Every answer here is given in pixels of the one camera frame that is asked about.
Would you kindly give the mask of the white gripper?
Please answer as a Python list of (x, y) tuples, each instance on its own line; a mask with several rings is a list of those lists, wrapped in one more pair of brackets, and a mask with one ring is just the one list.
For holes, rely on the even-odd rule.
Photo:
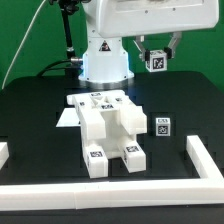
[(164, 51), (175, 57), (179, 31), (213, 28), (219, 19), (219, 0), (96, 0), (96, 30), (102, 37), (136, 36), (134, 44), (144, 61), (144, 36), (174, 32)]

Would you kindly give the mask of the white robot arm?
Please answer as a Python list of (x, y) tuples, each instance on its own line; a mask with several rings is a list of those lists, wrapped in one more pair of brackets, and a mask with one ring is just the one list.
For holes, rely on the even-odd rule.
[(131, 80), (122, 39), (132, 36), (150, 72), (167, 69), (182, 33), (214, 27), (219, 0), (88, 0), (82, 4), (88, 47), (79, 79), (95, 88), (116, 88)]

